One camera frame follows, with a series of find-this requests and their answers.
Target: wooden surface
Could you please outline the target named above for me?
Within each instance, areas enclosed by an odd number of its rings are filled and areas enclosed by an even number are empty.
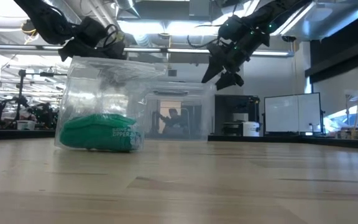
[[[132,154],[0,141],[0,223],[358,223],[358,149],[157,142]]]

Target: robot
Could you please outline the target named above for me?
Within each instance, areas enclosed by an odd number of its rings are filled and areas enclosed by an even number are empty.
[[[217,2],[223,2],[224,6],[227,6],[239,4],[240,1]],[[59,9],[42,0],[15,2],[27,13],[37,32],[46,42],[65,44],[58,52],[63,61],[74,55],[126,59],[124,34],[118,27],[111,24],[104,28],[90,17],[86,17],[81,24],[72,24]],[[221,78],[216,83],[218,90],[231,85],[242,86],[244,81],[237,74],[239,67],[250,60],[250,56],[261,44],[268,47],[269,34],[283,25],[294,12],[311,2],[312,0],[273,0],[249,16],[231,16],[220,26],[216,42],[207,45],[211,55],[202,82],[206,83],[221,73]],[[115,31],[108,34],[111,26],[115,27]],[[116,37],[107,44],[107,40],[113,34]],[[105,39],[103,46],[96,48],[102,39]]]

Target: clear plastic bag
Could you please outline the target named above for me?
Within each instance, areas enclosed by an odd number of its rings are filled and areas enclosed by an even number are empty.
[[[147,82],[165,72],[161,65],[75,57],[60,103],[55,145],[124,152],[141,149]]]

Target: wood grain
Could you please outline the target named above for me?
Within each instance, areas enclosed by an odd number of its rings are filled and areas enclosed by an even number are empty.
[[[0,223],[358,223],[358,149],[147,141],[114,154],[0,141]]]

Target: ceiling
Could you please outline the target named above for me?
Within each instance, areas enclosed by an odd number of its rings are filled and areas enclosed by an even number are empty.
[[[92,8],[90,0],[44,0],[50,4],[59,7],[71,20],[83,19],[90,16],[99,20]],[[176,0],[176,1],[137,1],[136,11],[142,19],[137,19],[127,11],[118,11],[113,8],[112,0],[100,0],[104,8],[111,17],[117,17],[118,23],[124,32],[127,32],[127,39],[132,45],[137,45],[138,38],[147,38],[153,47],[177,47],[189,48],[186,36],[191,35],[190,40],[193,44],[206,43],[215,38],[218,27],[207,27],[194,29],[199,24],[221,24],[231,15],[233,6],[223,9],[216,7],[215,4],[209,4],[209,0]],[[238,16],[246,16],[254,9],[267,4],[271,0],[244,0],[244,4],[237,6],[235,12]],[[259,50],[288,51],[290,45],[281,40],[281,35],[293,35],[300,40],[323,39],[328,37],[350,22],[358,18],[358,1],[356,0],[319,0],[309,6],[305,6],[296,16],[288,20],[286,25],[279,28],[280,32],[271,36],[271,46],[261,46]],[[41,37],[30,39],[21,31],[22,23],[28,19],[25,12],[13,0],[0,0],[0,44],[28,44],[48,45]],[[170,33],[169,39],[161,38],[158,35],[161,32]],[[134,55],[138,59],[146,62],[166,61],[166,57],[158,55]],[[15,54],[3,54],[0,56],[1,65],[8,64],[4,68],[1,80],[5,82],[1,85],[1,97],[4,95],[13,95],[17,91],[16,84],[19,76],[19,69],[53,70],[55,72],[65,73],[70,65],[70,60],[61,62],[59,56],[41,56],[41,55],[23,55],[20,51]],[[170,62],[173,63],[207,63],[207,55],[172,54]],[[44,78],[38,76],[27,76],[25,82],[44,82]],[[51,98],[54,93],[61,93],[61,85],[64,83],[64,77],[53,78],[47,85],[25,85],[24,91],[29,92],[39,101],[58,101],[57,98]],[[30,92],[39,91],[43,94],[30,94]]]

